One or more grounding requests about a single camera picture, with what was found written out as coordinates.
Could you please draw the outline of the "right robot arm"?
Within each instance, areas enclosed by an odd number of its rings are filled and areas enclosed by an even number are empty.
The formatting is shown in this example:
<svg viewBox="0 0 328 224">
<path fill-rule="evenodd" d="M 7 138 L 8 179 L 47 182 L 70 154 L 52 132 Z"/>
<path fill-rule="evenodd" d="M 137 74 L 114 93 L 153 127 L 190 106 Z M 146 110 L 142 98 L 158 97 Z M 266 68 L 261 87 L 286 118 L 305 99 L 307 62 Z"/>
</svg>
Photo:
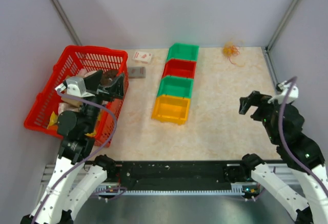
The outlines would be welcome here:
<svg viewBox="0 0 328 224">
<path fill-rule="evenodd" d="M 251 106 L 251 119 L 262 122 L 270 142 L 301 186 L 300 196 L 281 180 L 256 154 L 242 158 L 239 175 L 261 184 L 288 212 L 294 223 L 327 223 L 327 174 L 323 154 L 302 132 L 304 117 L 292 104 L 282 105 L 276 98 L 253 91 L 240 98 L 239 114 Z"/>
</svg>

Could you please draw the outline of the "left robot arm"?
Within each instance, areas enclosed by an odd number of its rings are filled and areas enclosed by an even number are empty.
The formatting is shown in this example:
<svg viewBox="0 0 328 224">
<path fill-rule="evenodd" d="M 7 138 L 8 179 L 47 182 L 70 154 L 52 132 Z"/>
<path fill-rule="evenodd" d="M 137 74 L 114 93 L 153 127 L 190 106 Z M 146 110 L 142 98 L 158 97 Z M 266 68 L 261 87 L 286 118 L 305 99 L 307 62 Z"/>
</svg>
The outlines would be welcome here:
<svg viewBox="0 0 328 224">
<path fill-rule="evenodd" d="M 73 223 L 79 210 L 103 181 L 116 176 L 114 161 L 105 155 L 96 157 L 87 175 L 74 187 L 73 183 L 86 162 L 95 155 L 92 150 L 94 131 L 101 110 L 117 122 L 112 111 L 103 102 L 123 99 L 125 74 L 110 77 L 102 84 L 103 70 L 85 78 L 74 76 L 55 88 L 56 93 L 68 99 L 82 102 L 79 111 L 66 110 L 58 115 L 57 133 L 63 137 L 55 168 L 39 203 L 32 213 L 24 216 L 21 223 Z"/>
</svg>

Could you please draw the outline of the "chocolate donut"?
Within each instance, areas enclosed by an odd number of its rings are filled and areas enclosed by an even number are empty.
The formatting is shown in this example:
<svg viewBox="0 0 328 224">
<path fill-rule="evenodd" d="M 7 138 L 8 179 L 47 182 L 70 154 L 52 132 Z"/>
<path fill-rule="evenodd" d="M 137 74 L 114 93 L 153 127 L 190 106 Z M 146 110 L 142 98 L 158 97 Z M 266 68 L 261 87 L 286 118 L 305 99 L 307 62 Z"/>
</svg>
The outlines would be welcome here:
<svg viewBox="0 0 328 224">
<path fill-rule="evenodd" d="M 102 74 L 100 84 L 102 86 L 107 86 L 109 85 L 113 79 L 117 76 L 118 70 L 108 70 Z"/>
</svg>

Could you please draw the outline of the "grey snack packet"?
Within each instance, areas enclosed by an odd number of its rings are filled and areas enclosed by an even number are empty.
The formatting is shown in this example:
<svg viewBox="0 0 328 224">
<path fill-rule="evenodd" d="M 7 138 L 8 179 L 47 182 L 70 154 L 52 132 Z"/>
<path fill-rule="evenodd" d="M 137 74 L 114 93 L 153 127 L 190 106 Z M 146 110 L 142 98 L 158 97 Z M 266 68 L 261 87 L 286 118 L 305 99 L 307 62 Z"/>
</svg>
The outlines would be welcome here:
<svg viewBox="0 0 328 224">
<path fill-rule="evenodd" d="M 146 78 L 146 68 L 145 67 L 128 67 L 128 76 L 130 79 L 140 79 Z"/>
</svg>

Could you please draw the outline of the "red plastic basket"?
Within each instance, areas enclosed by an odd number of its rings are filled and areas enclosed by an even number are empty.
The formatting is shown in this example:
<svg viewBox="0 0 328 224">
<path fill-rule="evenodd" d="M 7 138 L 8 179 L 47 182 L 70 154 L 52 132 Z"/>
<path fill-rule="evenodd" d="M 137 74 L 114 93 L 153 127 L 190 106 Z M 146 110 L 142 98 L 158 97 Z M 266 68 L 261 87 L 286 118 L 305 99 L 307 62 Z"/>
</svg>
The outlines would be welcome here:
<svg viewBox="0 0 328 224">
<path fill-rule="evenodd" d="M 53 66 L 53 72 L 44 84 L 42 92 L 36 96 L 35 102 L 24 121 L 24 127 L 62 138 L 55 130 L 47 128 L 51 114 L 58 110 L 61 102 L 61 97 L 56 94 L 55 87 L 68 76 L 77 75 L 81 69 L 86 69 L 89 72 L 100 69 L 104 71 L 117 70 L 119 74 L 125 74 L 124 91 L 127 93 L 129 86 L 127 59 L 128 54 L 123 50 L 99 46 L 67 46 Z"/>
</svg>

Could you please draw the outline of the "white red snack packet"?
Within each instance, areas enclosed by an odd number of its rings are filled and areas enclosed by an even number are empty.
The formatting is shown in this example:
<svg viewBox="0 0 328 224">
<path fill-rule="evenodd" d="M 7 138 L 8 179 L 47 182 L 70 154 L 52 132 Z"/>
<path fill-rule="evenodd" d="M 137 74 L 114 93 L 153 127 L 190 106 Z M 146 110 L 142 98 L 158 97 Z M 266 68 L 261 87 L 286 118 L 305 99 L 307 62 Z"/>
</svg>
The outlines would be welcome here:
<svg viewBox="0 0 328 224">
<path fill-rule="evenodd" d="M 153 58 L 153 54 L 150 52 L 144 52 L 144 51 L 135 51 L 135 53 L 132 56 L 132 60 L 136 63 L 142 63 L 142 64 L 150 64 Z"/>
</svg>

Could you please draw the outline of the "yellow snack bag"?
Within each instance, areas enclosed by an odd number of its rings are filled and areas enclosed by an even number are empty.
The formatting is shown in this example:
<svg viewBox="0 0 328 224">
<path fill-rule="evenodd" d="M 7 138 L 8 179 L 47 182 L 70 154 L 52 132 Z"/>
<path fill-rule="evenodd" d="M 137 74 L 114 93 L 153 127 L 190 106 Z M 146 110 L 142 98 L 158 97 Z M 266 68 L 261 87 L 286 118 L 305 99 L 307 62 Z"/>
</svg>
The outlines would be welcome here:
<svg viewBox="0 0 328 224">
<path fill-rule="evenodd" d="M 58 116 L 56 115 L 55 112 L 52 112 L 50 119 L 49 119 L 47 129 L 48 130 L 57 130 L 57 128 L 58 128 L 57 121 L 58 121 Z"/>
</svg>

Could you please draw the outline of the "near green plastic bin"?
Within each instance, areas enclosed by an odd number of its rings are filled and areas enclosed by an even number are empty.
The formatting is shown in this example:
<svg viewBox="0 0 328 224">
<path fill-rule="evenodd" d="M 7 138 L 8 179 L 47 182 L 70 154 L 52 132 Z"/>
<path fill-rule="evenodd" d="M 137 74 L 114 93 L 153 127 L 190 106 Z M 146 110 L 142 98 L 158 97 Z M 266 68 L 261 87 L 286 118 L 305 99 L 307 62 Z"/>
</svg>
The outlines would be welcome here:
<svg viewBox="0 0 328 224">
<path fill-rule="evenodd" d="M 193 79 L 176 76 L 166 76 L 161 79 L 157 97 L 161 95 L 191 98 L 193 91 Z"/>
</svg>

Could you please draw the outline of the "green plastic bin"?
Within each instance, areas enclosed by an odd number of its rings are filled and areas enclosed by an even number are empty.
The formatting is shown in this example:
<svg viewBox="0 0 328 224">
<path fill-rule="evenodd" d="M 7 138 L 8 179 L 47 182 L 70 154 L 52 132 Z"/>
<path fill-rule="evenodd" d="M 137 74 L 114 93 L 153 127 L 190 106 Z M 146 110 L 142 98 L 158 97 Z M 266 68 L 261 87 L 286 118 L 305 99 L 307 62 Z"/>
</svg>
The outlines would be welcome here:
<svg viewBox="0 0 328 224">
<path fill-rule="evenodd" d="M 175 43 L 169 48 L 166 61 L 168 62 L 174 58 L 196 62 L 198 59 L 198 51 L 198 45 Z"/>
<path fill-rule="evenodd" d="M 193 79 L 176 76 L 166 76 L 161 79 L 157 97 L 161 95 L 191 98 L 193 91 Z"/>
</svg>

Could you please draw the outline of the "yellow plastic bin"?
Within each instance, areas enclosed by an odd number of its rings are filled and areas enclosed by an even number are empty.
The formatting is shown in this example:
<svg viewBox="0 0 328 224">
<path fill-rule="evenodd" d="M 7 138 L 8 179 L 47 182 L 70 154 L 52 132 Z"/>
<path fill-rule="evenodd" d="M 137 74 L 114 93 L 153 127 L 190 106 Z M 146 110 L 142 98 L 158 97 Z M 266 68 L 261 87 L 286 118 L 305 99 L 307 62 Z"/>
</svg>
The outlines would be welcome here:
<svg viewBox="0 0 328 224">
<path fill-rule="evenodd" d="M 162 123 L 183 125 L 188 120 L 190 103 L 190 98 L 170 95 L 158 96 L 151 118 Z"/>
</svg>

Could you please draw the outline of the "red plastic bin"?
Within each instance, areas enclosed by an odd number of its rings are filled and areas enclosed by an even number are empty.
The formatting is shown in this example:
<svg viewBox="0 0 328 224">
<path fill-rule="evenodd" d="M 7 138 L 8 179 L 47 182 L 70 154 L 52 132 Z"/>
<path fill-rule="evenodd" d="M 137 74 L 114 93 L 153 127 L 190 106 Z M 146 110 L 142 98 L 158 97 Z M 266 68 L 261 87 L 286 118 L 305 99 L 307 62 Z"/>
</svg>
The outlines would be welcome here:
<svg viewBox="0 0 328 224">
<path fill-rule="evenodd" d="M 195 61 L 172 58 L 166 62 L 162 73 L 162 78 L 166 76 L 175 76 L 193 79 L 195 70 Z"/>
</svg>

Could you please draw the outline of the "far green plastic bin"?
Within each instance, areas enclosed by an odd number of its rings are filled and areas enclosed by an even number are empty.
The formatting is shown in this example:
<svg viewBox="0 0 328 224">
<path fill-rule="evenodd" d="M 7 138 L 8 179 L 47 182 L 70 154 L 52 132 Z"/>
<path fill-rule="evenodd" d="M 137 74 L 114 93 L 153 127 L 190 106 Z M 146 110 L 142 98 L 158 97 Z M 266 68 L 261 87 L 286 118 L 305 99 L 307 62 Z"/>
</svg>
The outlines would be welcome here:
<svg viewBox="0 0 328 224">
<path fill-rule="evenodd" d="M 169 48 L 166 61 L 168 62 L 174 58 L 196 62 L 198 59 L 198 51 L 198 45 L 175 43 Z"/>
</svg>

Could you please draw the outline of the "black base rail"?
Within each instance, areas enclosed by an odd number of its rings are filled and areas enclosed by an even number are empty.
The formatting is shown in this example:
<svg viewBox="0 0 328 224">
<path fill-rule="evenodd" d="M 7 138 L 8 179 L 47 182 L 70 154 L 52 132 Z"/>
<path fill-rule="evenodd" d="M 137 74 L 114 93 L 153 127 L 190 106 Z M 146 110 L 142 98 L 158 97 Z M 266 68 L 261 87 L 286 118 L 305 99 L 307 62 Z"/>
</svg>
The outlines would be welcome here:
<svg viewBox="0 0 328 224">
<path fill-rule="evenodd" d="M 115 161 L 105 183 L 129 191 L 230 190 L 231 184 L 252 182 L 241 161 Z"/>
</svg>

